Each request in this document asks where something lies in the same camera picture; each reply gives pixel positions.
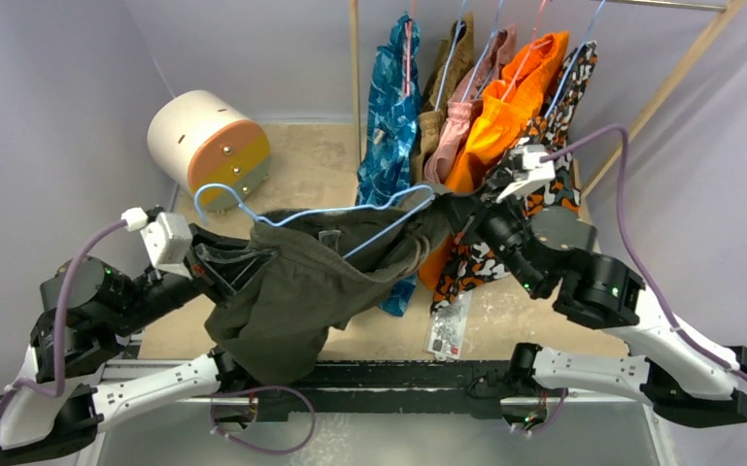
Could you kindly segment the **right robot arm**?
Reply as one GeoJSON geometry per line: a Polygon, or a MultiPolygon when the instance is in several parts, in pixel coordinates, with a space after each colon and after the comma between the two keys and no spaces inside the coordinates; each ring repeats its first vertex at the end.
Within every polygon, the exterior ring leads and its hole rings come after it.
{"type": "Polygon", "coordinates": [[[570,322],[616,337],[624,357],[517,344],[505,384],[529,395],[575,387],[628,398],[693,428],[747,422],[747,348],[723,347],[663,311],[657,293],[621,260],[596,252],[595,228],[562,206],[527,216],[517,200],[448,193],[435,201],[452,230],[485,243],[532,299],[570,322]]]}

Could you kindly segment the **light blue hanger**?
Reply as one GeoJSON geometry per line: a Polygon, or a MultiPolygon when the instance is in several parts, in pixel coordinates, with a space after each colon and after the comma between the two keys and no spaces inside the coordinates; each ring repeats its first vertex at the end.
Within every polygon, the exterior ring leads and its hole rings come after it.
{"type": "Polygon", "coordinates": [[[421,191],[426,192],[427,197],[424,200],[422,200],[418,205],[416,205],[411,210],[403,213],[400,217],[398,217],[393,222],[385,226],[383,229],[378,231],[376,234],[374,234],[372,237],[370,237],[363,243],[359,244],[354,249],[346,252],[343,255],[345,259],[350,258],[351,256],[357,254],[358,252],[366,249],[370,245],[377,242],[381,237],[383,237],[386,233],[389,233],[390,231],[392,231],[396,226],[401,225],[402,223],[406,222],[411,216],[417,214],[424,208],[428,207],[437,197],[436,192],[430,185],[417,184],[417,185],[413,185],[405,189],[396,191],[396,193],[390,196],[387,202],[382,205],[361,204],[361,205],[355,205],[352,207],[344,207],[344,208],[310,209],[310,210],[304,210],[304,211],[298,212],[291,216],[287,216],[283,219],[275,221],[275,220],[270,219],[267,216],[262,216],[262,215],[258,215],[257,213],[255,213],[250,207],[248,207],[245,204],[244,200],[240,197],[238,192],[232,186],[228,184],[224,184],[224,183],[206,183],[206,184],[203,184],[201,187],[199,187],[192,195],[194,210],[198,213],[200,219],[205,224],[208,223],[208,220],[207,220],[205,211],[203,210],[203,207],[201,205],[201,195],[210,189],[221,189],[225,193],[228,193],[236,201],[237,209],[245,213],[253,222],[264,223],[273,228],[285,227],[289,223],[295,220],[298,220],[300,218],[304,218],[306,216],[320,216],[320,215],[338,216],[338,215],[343,215],[343,214],[365,212],[365,211],[383,212],[387,209],[394,208],[395,203],[398,200],[400,200],[402,197],[407,196],[408,194],[412,194],[415,192],[421,192],[421,191]]]}

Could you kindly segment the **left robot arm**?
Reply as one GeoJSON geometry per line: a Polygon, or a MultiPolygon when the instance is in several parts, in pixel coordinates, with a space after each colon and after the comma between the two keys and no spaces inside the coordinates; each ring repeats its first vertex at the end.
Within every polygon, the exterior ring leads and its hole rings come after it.
{"type": "Polygon", "coordinates": [[[137,224],[151,263],[129,277],[81,250],[40,287],[44,309],[17,378],[0,394],[0,465],[60,458],[155,408],[250,387],[249,368],[221,349],[123,383],[91,384],[122,339],[199,296],[220,303],[275,257],[182,221],[137,224]]]}

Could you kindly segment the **olive green shorts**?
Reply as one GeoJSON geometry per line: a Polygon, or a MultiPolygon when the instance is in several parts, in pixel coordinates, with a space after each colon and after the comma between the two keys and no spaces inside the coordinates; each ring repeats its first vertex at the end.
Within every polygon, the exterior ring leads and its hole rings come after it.
{"type": "MultiPolygon", "coordinates": [[[[343,329],[359,313],[383,304],[397,282],[412,276],[450,235],[444,214],[428,206],[377,242],[345,259],[419,203],[375,219],[355,212],[306,216],[285,227],[256,223],[250,250],[276,258],[257,278],[218,304],[208,316],[210,338],[261,383],[288,384],[310,374],[330,329],[343,329]]],[[[300,210],[276,210],[278,221],[300,210]]]]}

